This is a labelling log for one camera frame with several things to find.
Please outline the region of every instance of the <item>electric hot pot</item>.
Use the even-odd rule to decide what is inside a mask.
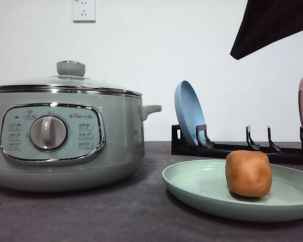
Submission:
[[[85,189],[125,178],[142,163],[142,121],[162,107],[83,77],[82,63],[58,62],[57,71],[0,86],[0,186]]]

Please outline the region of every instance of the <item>black dish rack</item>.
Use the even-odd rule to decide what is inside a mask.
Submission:
[[[202,143],[199,134],[204,132],[207,139],[206,143]],[[196,126],[197,147],[187,143],[179,125],[172,125],[172,155],[189,155],[199,157],[226,158],[227,155],[234,150],[252,150],[262,151],[268,155],[271,163],[284,164],[301,164],[303,165],[303,127],[299,129],[301,140],[300,148],[287,148],[275,145],[271,140],[271,128],[268,126],[269,146],[261,146],[256,144],[250,136],[250,126],[246,127],[246,145],[239,144],[220,144],[209,139],[207,134],[207,125]]]

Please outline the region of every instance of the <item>glass lid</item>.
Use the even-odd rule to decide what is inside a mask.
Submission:
[[[121,86],[84,77],[85,65],[72,60],[57,63],[57,76],[33,78],[18,84],[0,86],[2,92],[55,92],[55,93],[118,93],[141,97],[141,93]]]

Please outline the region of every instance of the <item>gray countertop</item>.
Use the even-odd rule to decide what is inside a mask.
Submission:
[[[171,155],[170,142],[146,142],[140,169],[113,185],[64,193],[0,187],[0,242],[303,241],[303,219],[256,223],[191,208],[167,189],[162,170],[201,157]],[[303,165],[286,165],[303,170]]]

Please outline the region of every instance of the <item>electrical outlet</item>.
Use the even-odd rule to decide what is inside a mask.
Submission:
[[[72,0],[74,22],[95,22],[95,0]]]

